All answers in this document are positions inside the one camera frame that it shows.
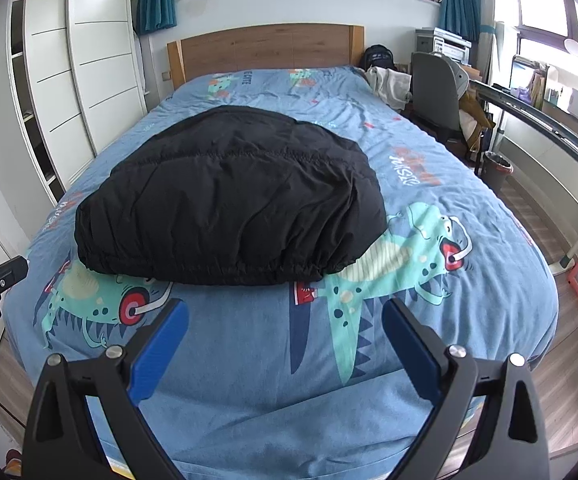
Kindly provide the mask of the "grey desk chair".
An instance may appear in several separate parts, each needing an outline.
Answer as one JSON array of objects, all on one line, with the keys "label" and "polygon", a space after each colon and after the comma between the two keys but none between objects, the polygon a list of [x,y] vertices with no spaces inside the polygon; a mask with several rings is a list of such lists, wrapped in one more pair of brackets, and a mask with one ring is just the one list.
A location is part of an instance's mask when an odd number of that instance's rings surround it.
[{"label": "grey desk chair", "polygon": [[446,144],[466,144],[460,126],[459,101],[469,87],[469,75],[451,58],[433,52],[411,55],[413,115]]}]

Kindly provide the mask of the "grey waste bin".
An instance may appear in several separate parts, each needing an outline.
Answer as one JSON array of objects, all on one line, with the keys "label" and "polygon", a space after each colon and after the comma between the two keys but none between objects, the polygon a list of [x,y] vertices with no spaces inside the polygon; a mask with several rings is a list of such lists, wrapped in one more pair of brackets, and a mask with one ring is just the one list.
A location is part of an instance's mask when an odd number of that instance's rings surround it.
[{"label": "grey waste bin", "polygon": [[512,162],[505,156],[493,151],[484,153],[480,177],[493,193],[499,194],[502,185],[512,173]]}]

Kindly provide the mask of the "black puffer jacket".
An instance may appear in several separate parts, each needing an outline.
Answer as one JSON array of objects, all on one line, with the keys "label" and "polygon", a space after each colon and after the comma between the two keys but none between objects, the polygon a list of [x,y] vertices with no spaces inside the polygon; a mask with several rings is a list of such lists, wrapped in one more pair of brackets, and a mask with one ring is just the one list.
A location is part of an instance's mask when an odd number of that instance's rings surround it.
[{"label": "black puffer jacket", "polygon": [[283,114],[219,106],[156,134],[76,211],[81,262],[190,285],[317,281],[387,227],[353,141]]}]

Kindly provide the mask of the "cream cloth on bed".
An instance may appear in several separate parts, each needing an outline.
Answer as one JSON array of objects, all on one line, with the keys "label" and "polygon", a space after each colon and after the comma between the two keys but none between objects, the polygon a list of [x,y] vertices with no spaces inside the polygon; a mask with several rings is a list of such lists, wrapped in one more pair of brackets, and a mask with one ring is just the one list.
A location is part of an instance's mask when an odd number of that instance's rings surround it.
[{"label": "cream cloth on bed", "polygon": [[411,75],[373,66],[365,76],[374,94],[392,110],[403,110],[411,99]]}]

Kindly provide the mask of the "blue dinosaur print bedspread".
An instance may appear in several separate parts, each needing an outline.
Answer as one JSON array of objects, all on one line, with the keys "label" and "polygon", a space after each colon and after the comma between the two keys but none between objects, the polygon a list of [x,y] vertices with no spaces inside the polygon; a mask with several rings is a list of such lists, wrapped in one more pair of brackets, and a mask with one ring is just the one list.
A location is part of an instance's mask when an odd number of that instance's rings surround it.
[{"label": "blue dinosaur print bedspread", "polygon": [[[76,255],[76,208],[114,166],[170,125],[220,105],[273,110],[350,139],[367,155],[389,229],[350,269],[311,284],[187,286],[92,272]],[[36,234],[27,277],[3,300],[31,378],[125,344],[167,299],[189,326],[142,411],[190,479],[372,479],[402,458],[430,405],[382,327],[402,299],[446,344],[536,363],[558,294],[521,223],[444,146],[350,67],[246,70],[184,84],[112,143]]]}]

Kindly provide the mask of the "wooden headboard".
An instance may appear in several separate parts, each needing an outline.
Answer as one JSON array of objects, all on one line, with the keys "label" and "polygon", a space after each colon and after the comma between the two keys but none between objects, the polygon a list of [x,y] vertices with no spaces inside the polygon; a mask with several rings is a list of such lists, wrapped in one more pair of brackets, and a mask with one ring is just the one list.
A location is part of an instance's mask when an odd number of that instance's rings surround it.
[{"label": "wooden headboard", "polygon": [[175,40],[167,44],[167,58],[177,89],[214,73],[355,66],[364,50],[361,25],[272,24]]}]

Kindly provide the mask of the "long white desk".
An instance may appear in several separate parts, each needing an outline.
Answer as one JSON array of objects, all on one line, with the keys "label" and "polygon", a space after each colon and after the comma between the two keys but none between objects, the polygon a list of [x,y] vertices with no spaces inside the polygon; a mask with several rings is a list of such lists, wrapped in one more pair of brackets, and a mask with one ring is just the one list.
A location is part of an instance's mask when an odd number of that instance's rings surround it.
[{"label": "long white desk", "polygon": [[578,258],[578,135],[509,92],[472,81],[476,96],[502,112],[493,145],[512,161],[513,179]]}]

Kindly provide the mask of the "white printer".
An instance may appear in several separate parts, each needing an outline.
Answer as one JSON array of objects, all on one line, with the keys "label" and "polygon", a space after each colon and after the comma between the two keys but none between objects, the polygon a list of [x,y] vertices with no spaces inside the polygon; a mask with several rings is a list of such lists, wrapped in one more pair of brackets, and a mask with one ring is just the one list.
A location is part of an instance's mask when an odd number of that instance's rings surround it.
[{"label": "white printer", "polygon": [[441,53],[459,64],[470,64],[472,43],[453,32],[438,27],[416,30],[416,51]]}]

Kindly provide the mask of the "white slatted wardrobe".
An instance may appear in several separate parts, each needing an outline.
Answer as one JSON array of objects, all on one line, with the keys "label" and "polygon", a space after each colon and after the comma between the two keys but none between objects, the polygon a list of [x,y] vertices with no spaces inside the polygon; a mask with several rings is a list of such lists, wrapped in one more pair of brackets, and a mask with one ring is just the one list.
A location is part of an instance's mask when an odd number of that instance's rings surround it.
[{"label": "white slatted wardrobe", "polygon": [[144,117],[131,0],[12,0],[16,96],[53,202]]}]

